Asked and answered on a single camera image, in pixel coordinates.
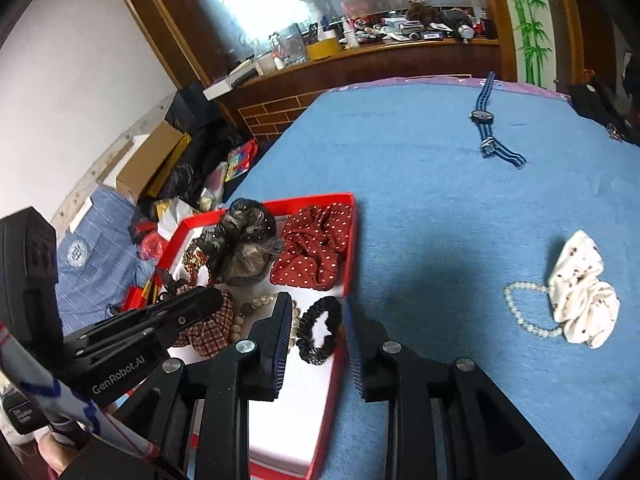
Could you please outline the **black clothing pile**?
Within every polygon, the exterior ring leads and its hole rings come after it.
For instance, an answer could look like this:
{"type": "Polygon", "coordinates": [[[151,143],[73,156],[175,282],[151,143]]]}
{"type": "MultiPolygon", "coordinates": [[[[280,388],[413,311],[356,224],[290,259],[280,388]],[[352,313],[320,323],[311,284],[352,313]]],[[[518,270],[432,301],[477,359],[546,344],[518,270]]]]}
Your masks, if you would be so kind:
{"type": "Polygon", "coordinates": [[[600,84],[571,84],[568,95],[575,112],[603,126],[611,139],[639,145],[639,128],[616,110],[600,84]]]}

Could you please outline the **yellow box on counter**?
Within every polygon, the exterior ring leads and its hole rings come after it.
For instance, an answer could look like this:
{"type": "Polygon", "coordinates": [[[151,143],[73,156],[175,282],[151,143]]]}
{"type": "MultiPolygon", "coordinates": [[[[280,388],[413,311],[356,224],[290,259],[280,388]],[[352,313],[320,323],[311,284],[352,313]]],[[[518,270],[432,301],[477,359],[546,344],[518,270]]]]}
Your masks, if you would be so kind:
{"type": "Polygon", "coordinates": [[[321,61],[342,52],[342,47],[335,37],[318,40],[306,47],[311,61],[321,61]]]}

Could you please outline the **white flat box on counter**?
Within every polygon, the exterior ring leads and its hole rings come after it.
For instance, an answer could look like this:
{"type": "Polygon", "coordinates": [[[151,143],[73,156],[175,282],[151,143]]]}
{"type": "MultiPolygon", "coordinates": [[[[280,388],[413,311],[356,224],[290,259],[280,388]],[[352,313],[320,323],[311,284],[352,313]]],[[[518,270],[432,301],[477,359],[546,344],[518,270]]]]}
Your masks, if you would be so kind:
{"type": "Polygon", "coordinates": [[[207,87],[203,91],[203,94],[207,101],[213,101],[214,99],[229,93],[234,88],[242,86],[242,84],[245,84],[257,75],[258,71],[255,67],[255,61],[252,58],[248,58],[240,65],[236,66],[230,74],[222,77],[207,87]]]}

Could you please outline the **cardboard box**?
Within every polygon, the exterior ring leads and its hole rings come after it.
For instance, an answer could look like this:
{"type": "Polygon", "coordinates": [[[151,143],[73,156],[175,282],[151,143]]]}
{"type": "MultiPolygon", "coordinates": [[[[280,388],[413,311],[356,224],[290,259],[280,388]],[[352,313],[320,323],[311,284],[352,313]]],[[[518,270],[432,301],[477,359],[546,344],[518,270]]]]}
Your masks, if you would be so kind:
{"type": "Polygon", "coordinates": [[[191,141],[189,133],[180,132],[163,120],[151,133],[134,136],[127,142],[98,177],[99,185],[116,191],[133,205],[143,197],[157,198],[191,141]]]}

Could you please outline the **wooden dresser counter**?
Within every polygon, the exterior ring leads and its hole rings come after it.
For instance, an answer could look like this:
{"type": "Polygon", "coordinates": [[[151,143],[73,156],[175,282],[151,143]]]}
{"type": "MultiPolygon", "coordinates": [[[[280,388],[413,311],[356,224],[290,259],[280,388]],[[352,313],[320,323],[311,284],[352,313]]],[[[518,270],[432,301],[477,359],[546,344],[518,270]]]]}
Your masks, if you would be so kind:
{"type": "Polygon", "coordinates": [[[375,44],[345,50],[260,77],[218,96],[215,103],[233,127],[257,140],[277,139],[328,90],[393,77],[435,75],[484,77],[493,70],[514,81],[514,55],[497,40],[468,44],[453,39],[375,44]]]}

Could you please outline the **bamboo wall painting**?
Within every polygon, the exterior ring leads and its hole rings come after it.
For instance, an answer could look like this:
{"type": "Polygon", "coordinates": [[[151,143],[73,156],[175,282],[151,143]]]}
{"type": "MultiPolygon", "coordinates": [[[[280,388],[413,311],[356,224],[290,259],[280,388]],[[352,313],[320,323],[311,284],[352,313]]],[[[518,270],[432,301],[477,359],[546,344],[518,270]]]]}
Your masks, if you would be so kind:
{"type": "Polygon", "coordinates": [[[506,0],[518,81],[554,91],[556,52],[549,0],[506,0]]]}

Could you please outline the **red plaid scrunchie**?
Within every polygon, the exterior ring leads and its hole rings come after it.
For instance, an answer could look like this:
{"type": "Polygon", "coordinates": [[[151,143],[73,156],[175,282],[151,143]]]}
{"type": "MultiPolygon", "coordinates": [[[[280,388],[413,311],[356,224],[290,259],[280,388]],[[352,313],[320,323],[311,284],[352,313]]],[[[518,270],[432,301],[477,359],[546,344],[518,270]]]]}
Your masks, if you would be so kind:
{"type": "Polygon", "coordinates": [[[183,330],[174,343],[175,348],[191,346],[199,356],[210,359],[228,347],[236,318],[235,304],[231,292],[223,290],[221,293],[221,308],[204,321],[183,330]]]}

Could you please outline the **black hair claw clip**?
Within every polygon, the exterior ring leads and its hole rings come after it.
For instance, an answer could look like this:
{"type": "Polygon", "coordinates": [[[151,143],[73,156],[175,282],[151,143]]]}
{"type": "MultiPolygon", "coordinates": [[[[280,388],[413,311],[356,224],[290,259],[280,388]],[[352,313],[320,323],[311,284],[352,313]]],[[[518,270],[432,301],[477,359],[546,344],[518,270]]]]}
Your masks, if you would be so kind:
{"type": "Polygon", "coordinates": [[[156,302],[176,298],[193,288],[188,280],[185,278],[178,278],[178,280],[176,280],[166,269],[158,269],[156,275],[162,282],[162,286],[160,286],[162,290],[158,293],[156,302]]]}

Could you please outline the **blue light bedspread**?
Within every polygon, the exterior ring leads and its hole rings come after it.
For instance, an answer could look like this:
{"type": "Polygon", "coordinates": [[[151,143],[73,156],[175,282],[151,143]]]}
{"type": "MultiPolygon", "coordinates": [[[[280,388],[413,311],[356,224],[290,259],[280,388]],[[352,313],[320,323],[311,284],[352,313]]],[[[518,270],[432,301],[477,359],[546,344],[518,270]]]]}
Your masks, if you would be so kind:
{"type": "Polygon", "coordinates": [[[497,89],[497,138],[522,169],[480,154],[477,88],[432,82],[330,91],[296,119],[236,195],[351,192],[352,301],[421,356],[468,356],[577,479],[599,478],[639,415],[639,151],[562,100],[497,89]],[[502,292],[543,282],[584,231],[620,298],[592,350],[519,328],[502,292]]]}

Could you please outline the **red polka dot scrunchie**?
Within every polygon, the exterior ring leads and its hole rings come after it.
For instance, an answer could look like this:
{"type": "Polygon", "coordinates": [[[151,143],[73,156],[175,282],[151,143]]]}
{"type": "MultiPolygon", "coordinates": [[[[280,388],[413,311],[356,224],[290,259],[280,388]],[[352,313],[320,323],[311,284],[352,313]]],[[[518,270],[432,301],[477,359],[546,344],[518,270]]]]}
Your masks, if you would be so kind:
{"type": "Polygon", "coordinates": [[[345,260],[354,213],[352,206],[311,205],[291,214],[281,238],[284,251],[273,263],[270,283],[326,292],[334,287],[345,260]]]}

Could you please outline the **blue striped wristwatch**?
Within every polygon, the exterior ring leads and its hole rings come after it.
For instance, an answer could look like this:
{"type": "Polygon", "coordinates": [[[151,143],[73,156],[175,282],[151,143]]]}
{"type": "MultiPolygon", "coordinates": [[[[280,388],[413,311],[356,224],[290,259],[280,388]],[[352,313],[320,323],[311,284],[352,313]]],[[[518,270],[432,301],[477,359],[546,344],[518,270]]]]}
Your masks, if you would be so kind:
{"type": "Polygon", "coordinates": [[[476,125],[480,134],[480,154],[484,158],[497,157],[498,159],[508,162],[517,170],[521,170],[526,165],[526,159],[517,152],[509,150],[503,145],[492,132],[495,116],[488,110],[488,101],[491,96],[496,74],[489,72],[487,78],[483,82],[482,90],[478,95],[475,108],[469,114],[470,121],[476,125]]]}

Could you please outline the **red white gift box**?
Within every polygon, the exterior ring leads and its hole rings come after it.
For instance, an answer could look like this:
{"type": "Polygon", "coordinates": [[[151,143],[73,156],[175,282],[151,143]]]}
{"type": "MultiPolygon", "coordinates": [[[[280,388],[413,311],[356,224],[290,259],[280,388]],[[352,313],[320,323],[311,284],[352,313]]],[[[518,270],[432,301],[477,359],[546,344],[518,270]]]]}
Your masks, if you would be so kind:
{"type": "Polygon", "coordinates": [[[317,479],[329,448],[346,344],[321,365],[288,345],[293,310],[326,296],[279,286],[270,314],[216,358],[157,370],[116,416],[197,479],[317,479]]]}

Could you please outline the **grey organza scrunchie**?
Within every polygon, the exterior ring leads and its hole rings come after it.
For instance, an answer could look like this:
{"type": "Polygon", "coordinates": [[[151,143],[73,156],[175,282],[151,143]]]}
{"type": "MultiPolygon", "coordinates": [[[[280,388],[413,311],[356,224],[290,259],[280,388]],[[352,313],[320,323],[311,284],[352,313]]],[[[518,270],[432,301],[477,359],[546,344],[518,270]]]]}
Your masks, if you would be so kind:
{"type": "Polygon", "coordinates": [[[234,200],[216,224],[203,229],[195,245],[214,282],[231,287],[260,282],[284,251],[274,215],[248,198],[234,200]]]}

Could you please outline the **blue plaid shirt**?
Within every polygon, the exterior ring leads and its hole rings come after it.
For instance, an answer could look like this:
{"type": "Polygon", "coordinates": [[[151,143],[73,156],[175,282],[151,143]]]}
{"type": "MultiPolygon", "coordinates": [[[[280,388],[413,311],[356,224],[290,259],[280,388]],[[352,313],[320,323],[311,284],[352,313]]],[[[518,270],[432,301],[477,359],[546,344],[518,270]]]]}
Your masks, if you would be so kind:
{"type": "Polygon", "coordinates": [[[130,287],[145,285],[155,266],[139,258],[130,238],[134,206],[103,186],[90,200],[84,218],[58,245],[55,292],[65,335],[108,318],[130,287]]]}

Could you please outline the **white dotted scrunchie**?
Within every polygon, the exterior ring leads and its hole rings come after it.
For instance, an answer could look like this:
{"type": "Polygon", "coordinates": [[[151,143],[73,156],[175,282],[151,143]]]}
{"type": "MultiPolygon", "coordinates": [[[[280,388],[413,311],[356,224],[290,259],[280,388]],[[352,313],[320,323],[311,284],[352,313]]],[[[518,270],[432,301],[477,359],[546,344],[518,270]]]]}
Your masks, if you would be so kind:
{"type": "Polygon", "coordinates": [[[602,256],[583,230],[564,244],[548,278],[552,316],[570,344],[599,349],[612,335],[620,313],[615,288],[602,281],[602,256]]]}

